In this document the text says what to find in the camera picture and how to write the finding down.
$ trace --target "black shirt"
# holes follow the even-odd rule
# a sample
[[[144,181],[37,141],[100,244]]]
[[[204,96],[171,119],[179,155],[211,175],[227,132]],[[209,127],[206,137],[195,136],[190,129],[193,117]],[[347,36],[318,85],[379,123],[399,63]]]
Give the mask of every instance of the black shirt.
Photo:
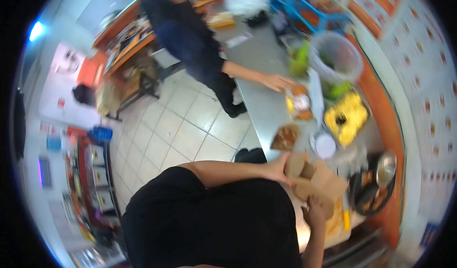
[[[190,170],[169,168],[134,194],[122,227],[134,268],[301,265],[292,203],[264,179],[206,189]]]

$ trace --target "metal counter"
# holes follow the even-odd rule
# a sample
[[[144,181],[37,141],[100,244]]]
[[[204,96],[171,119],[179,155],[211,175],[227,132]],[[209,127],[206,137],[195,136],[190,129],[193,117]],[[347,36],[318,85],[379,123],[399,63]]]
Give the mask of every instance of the metal counter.
[[[240,18],[236,17],[235,20],[236,25],[234,28],[218,31],[216,38],[224,43],[232,37],[242,35],[245,32],[251,33],[253,37],[233,48],[226,48],[227,59],[250,69],[264,73],[278,73],[290,78],[286,50],[278,45],[271,26],[267,24],[257,29],[250,29]],[[275,92],[256,82],[246,81],[237,77],[235,80],[267,160],[276,159],[281,151],[270,150],[271,141],[281,125],[293,121],[289,115],[284,94]],[[300,125],[302,136],[295,146],[295,151],[307,151],[310,159],[313,160],[315,155],[309,145],[309,134],[316,131],[317,122],[316,120],[299,121],[298,124]],[[371,118],[359,132],[353,144],[349,145],[345,150],[338,149],[327,164],[335,171],[336,166],[345,164],[349,170],[349,164],[359,166],[361,162],[364,162],[366,152],[382,150],[383,145],[378,126],[375,120]],[[289,188],[285,188],[285,190],[294,205],[298,242],[302,252],[309,240],[309,227],[303,220],[303,213],[300,208],[301,202]],[[362,223],[363,220],[364,217],[353,213],[351,226],[355,227]],[[349,236],[350,233],[341,235],[338,239],[327,242],[326,246],[330,247],[343,242]]]

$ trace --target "hand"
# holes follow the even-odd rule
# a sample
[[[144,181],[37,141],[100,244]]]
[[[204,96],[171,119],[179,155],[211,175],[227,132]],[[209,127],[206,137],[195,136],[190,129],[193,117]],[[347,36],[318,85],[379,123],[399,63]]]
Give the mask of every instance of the hand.
[[[291,81],[290,79],[282,77],[278,74],[264,75],[261,79],[261,82],[265,86],[277,92],[282,92],[284,89],[291,88],[295,84],[295,82]]]
[[[284,153],[276,160],[263,164],[263,177],[267,180],[282,182],[288,186],[292,185],[292,181],[284,174],[284,166],[290,157],[290,152]]]
[[[325,232],[325,214],[323,211],[323,203],[319,200],[319,197],[309,196],[308,197],[309,210],[302,207],[303,218],[311,228],[311,231],[324,231]]]

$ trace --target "forearm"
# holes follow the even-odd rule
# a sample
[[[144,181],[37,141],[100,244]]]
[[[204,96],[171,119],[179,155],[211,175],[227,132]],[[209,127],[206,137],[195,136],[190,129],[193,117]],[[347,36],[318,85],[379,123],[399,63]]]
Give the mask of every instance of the forearm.
[[[250,70],[229,60],[224,62],[224,65],[222,66],[222,72],[226,73],[229,76],[236,76],[245,80],[260,83],[262,83],[262,77],[264,76],[264,74],[259,71]]]
[[[311,231],[308,245],[302,254],[303,268],[320,268],[323,262],[325,229]]]
[[[217,187],[265,176],[263,165],[260,164],[198,161],[179,166],[191,170],[205,187]]]

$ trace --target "metal bowl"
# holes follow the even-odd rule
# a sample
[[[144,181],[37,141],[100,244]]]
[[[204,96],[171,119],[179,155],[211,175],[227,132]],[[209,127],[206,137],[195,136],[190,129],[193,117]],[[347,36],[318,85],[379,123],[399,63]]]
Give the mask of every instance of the metal bowl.
[[[380,187],[386,187],[395,176],[397,169],[397,156],[393,151],[387,151],[381,155],[376,166],[376,183]]]

